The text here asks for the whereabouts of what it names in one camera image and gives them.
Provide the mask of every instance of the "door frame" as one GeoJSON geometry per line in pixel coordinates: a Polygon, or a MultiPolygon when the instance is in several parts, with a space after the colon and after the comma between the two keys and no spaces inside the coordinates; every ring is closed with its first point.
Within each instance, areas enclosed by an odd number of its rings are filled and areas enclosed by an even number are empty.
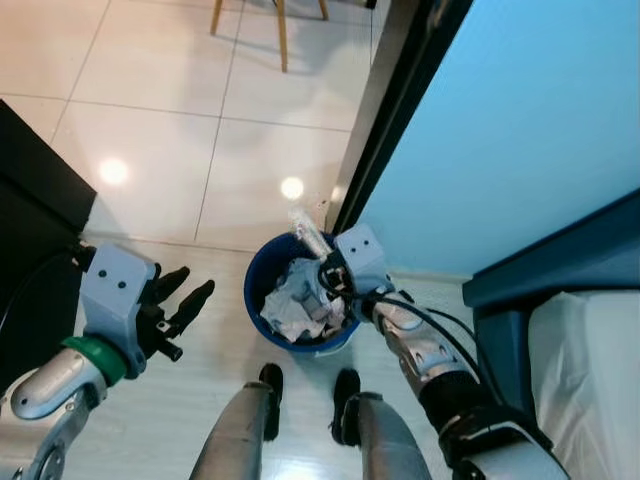
{"type": "Polygon", "coordinates": [[[392,0],[324,229],[351,228],[389,163],[473,0],[392,0]]]}

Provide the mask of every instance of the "robot leg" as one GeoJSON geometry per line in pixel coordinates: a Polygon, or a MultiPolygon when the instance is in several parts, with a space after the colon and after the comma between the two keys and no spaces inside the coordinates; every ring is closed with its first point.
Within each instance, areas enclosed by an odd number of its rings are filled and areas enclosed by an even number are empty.
{"type": "Polygon", "coordinates": [[[262,442],[278,434],[282,372],[268,365],[227,404],[202,447],[190,480],[258,480],[262,442]],[[272,381],[279,377],[279,386],[272,381]]]}
{"type": "Polygon", "coordinates": [[[400,415],[379,395],[359,397],[363,479],[431,480],[420,448],[400,415]]]}

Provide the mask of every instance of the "black shoe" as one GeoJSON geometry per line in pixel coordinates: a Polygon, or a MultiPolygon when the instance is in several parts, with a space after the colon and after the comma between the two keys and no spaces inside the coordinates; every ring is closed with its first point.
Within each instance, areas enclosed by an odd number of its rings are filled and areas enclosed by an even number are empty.
{"type": "Polygon", "coordinates": [[[282,369],[278,365],[267,363],[260,370],[258,378],[273,389],[273,394],[269,396],[269,414],[264,427],[264,439],[270,442],[276,439],[280,431],[280,402],[282,401],[282,391],[284,389],[284,376],[282,375],[282,369]]]}
{"type": "Polygon", "coordinates": [[[333,388],[333,422],[331,423],[331,436],[340,445],[357,445],[358,423],[357,418],[345,418],[347,401],[355,394],[360,393],[360,376],[356,370],[343,369],[333,388]]]}

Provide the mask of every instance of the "tile grout line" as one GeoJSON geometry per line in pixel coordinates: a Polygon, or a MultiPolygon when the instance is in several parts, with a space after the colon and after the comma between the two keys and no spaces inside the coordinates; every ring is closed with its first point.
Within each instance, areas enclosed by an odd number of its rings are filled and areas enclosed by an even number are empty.
{"type": "Polygon", "coordinates": [[[67,98],[67,101],[64,104],[64,108],[62,109],[62,112],[60,113],[60,118],[58,118],[58,121],[56,122],[56,127],[53,130],[53,135],[51,136],[51,141],[49,142],[49,145],[53,145],[54,140],[58,136],[58,130],[60,129],[60,124],[62,123],[62,119],[65,113],[67,113],[67,108],[69,107],[69,103],[71,103],[71,98],[73,97],[73,93],[76,91],[76,87],[78,86],[78,82],[80,81],[80,77],[82,76],[82,72],[84,71],[84,67],[87,64],[89,55],[91,55],[91,50],[93,50],[93,45],[96,43],[98,34],[102,29],[102,24],[104,23],[104,19],[107,17],[107,12],[109,11],[109,8],[111,8],[111,0],[107,1],[107,6],[104,8],[104,12],[102,12],[102,16],[100,17],[100,21],[98,22],[98,26],[96,27],[96,33],[93,34],[93,38],[91,39],[91,43],[89,44],[87,53],[85,54],[84,59],[82,60],[82,65],[80,65],[78,76],[76,77],[75,82],[73,82],[73,86],[71,87],[71,91],[69,92],[69,97],[67,98]]]}
{"type": "MultiPolygon", "coordinates": [[[[44,98],[44,99],[48,99],[48,100],[62,100],[62,101],[65,101],[63,98],[37,97],[37,96],[33,96],[33,95],[20,95],[20,96],[21,97],[27,97],[27,98],[32,97],[32,98],[44,98]]],[[[93,101],[93,100],[69,100],[69,102],[70,103],[85,104],[85,105],[98,105],[98,106],[103,106],[103,107],[128,108],[128,109],[131,109],[131,110],[143,110],[143,111],[147,111],[147,112],[171,113],[171,114],[175,114],[175,115],[190,115],[190,116],[193,116],[193,117],[220,118],[220,119],[234,120],[234,121],[239,121],[239,122],[260,123],[260,124],[264,124],[264,125],[275,125],[275,126],[279,126],[279,127],[309,128],[309,129],[313,129],[313,130],[326,130],[326,131],[329,131],[329,132],[345,132],[345,133],[350,133],[351,132],[351,130],[346,129],[346,128],[319,127],[317,125],[297,125],[297,124],[293,124],[293,123],[270,122],[268,120],[255,120],[255,119],[252,119],[252,118],[225,117],[225,116],[213,115],[213,114],[209,114],[209,113],[194,113],[194,112],[185,112],[185,111],[181,111],[181,110],[166,110],[166,109],[162,109],[162,108],[140,107],[140,106],[134,106],[134,105],[122,105],[122,104],[118,104],[118,103],[108,103],[108,102],[96,102],[96,101],[93,101]]]]}
{"type": "Polygon", "coordinates": [[[224,86],[224,93],[222,94],[222,103],[220,105],[220,118],[218,119],[218,126],[216,128],[216,134],[213,139],[213,148],[211,149],[211,159],[209,161],[209,170],[207,171],[207,178],[204,183],[204,192],[202,193],[202,202],[200,203],[200,212],[198,213],[198,221],[196,222],[196,231],[193,234],[193,242],[196,242],[198,238],[198,231],[200,230],[200,221],[202,220],[202,212],[204,211],[204,202],[207,198],[207,190],[209,188],[209,177],[211,176],[211,170],[213,169],[213,157],[216,154],[216,146],[218,145],[218,136],[220,135],[220,126],[222,125],[222,114],[224,113],[224,104],[227,100],[227,91],[229,90],[229,83],[231,82],[231,72],[233,71],[233,62],[236,59],[236,48],[238,46],[238,37],[240,36],[240,27],[242,26],[242,17],[244,15],[244,6],[246,2],[242,2],[242,9],[240,10],[240,18],[238,19],[238,28],[236,29],[236,36],[233,39],[233,48],[231,50],[231,61],[229,62],[229,72],[227,72],[227,82],[224,86]]]}
{"type": "MultiPolygon", "coordinates": [[[[200,10],[211,10],[211,6],[204,6],[204,5],[189,5],[189,4],[184,4],[184,3],[178,3],[178,2],[163,2],[163,1],[158,1],[158,0],[130,0],[131,2],[134,3],[147,3],[147,4],[151,4],[151,5],[164,5],[167,7],[186,7],[186,8],[198,8],[200,10]]],[[[242,8],[239,10],[233,9],[233,8],[224,8],[224,5],[222,7],[223,11],[226,12],[239,12],[242,13],[244,12],[244,6],[246,4],[246,2],[248,2],[250,0],[243,0],[242,2],[242,8]]],[[[252,11],[252,12],[245,12],[248,15],[263,15],[263,16],[267,16],[267,17],[277,17],[277,12],[273,11],[273,12],[267,12],[267,11],[252,11]]],[[[309,17],[309,16],[303,16],[303,15],[288,15],[287,18],[292,18],[294,20],[312,20],[312,21],[319,21],[319,22],[323,22],[324,20],[322,20],[321,17],[309,17]]],[[[337,23],[340,25],[355,25],[355,26],[362,26],[362,27],[366,27],[368,22],[350,22],[350,21],[340,21],[340,20],[329,20],[330,23],[337,23]]]]}
{"type": "Polygon", "coordinates": [[[62,102],[66,102],[67,99],[64,97],[48,97],[47,95],[31,95],[26,93],[11,93],[11,92],[0,92],[0,97],[24,97],[24,98],[40,98],[42,100],[60,100],[62,102]]]}
{"type": "Polygon", "coordinates": [[[212,244],[207,244],[207,243],[196,243],[195,240],[194,241],[188,241],[188,240],[159,240],[159,239],[154,239],[154,238],[149,238],[149,237],[145,237],[145,236],[138,236],[138,235],[129,235],[129,234],[118,234],[118,233],[113,233],[113,232],[100,232],[100,231],[83,231],[81,232],[82,234],[82,238],[86,239],[87,237],[100,237],[101,239],[112,239],[112,240],[124,240],[124,241],[131,241],[131,242],[142,242],[142,243],[151,243],[154,245],[168,245],[171,247],[184,247],[184,248],[198,248],[198,249],[202,249],[202,250],[218,250],[218,251],[222,251],[222,252],[233,252],[233,253],[248,253],[251,255],[255,255],[256,252],[260,249],[260,247],[256,248],[255,250],[241,250],[239,248],[231,248],[231,247],[219,247],[219,246],[214,246],[212,244]]]}

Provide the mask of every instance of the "white tile floor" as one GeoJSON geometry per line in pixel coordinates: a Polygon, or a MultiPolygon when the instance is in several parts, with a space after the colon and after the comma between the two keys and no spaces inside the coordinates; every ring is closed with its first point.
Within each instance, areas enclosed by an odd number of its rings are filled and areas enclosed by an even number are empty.
{"type": "MultiPolygon", "coordinates": [[[[213,0],[0,0],[0,96],[98,191],[89,240],[116,238],[165,271],[189,265],[168,312],[206,278],[218,285],[178,341],[180,363],[154,357],[94,412],[66,480],[187,478],[226,402],[267,361],[286,387],[263,479],[361,478],[360,453],[327,430],[346,366],[402,412],[433,477],[450,477],[371,326],[334,356],[291,356],[256,332],[242,298],[251,252],[288,229],[284,178],[299,177],[300,202],[324,217],[388,2],[372,14],[362,0],[329,0],[322,22],[315,0],[287,0],[285,75],[270,0],[224,0],[216,37],[213,0]]],[[[398,283],[470,321],[459,284],[398,283]]]]}
{"type": "Polygon", "coordinates": [[[0,0],[0,97],[97,191],[87,231],[255,251],[322,220],[367,81],[364,0],[0,0]]]}
{"type": "MultiPolygon", "coordinates": [[[[98,237],[88,240],[94,244],[101,241],[98,237]]],[[[196,322],[176,339],[185,352],[182,359],[173,364],[154,356],[138,380],[118,384],[93,412],[69,452],[65,480],[188,478],[216,418],[265,362],[282,367],[285,391],[280,435],[266,444],[263,452],[263,480],[362,478],[360,452],[335,444],[327,428],[333,414],[332,386],[346,366],[358,369],[364,389],[381,393],[402,413],[433,478],[451,478],[435,431],[415,401],[397,360],[371,325],[361,325],[347,347],[332,356],[290,355],[255,330],[244,308],[242,286],[251,253],[120,243],[160,262],[165,271],[191,267],[185,285],[164,304],[168,313],[206,279],[215,279],[217,287],[196,322]]],[[[394,280],[411,291],[419,304],[471,321],[459,284],[407,277],[394,280]]],[[[79,330],[82,319],[79,312],[79,330]]]]}

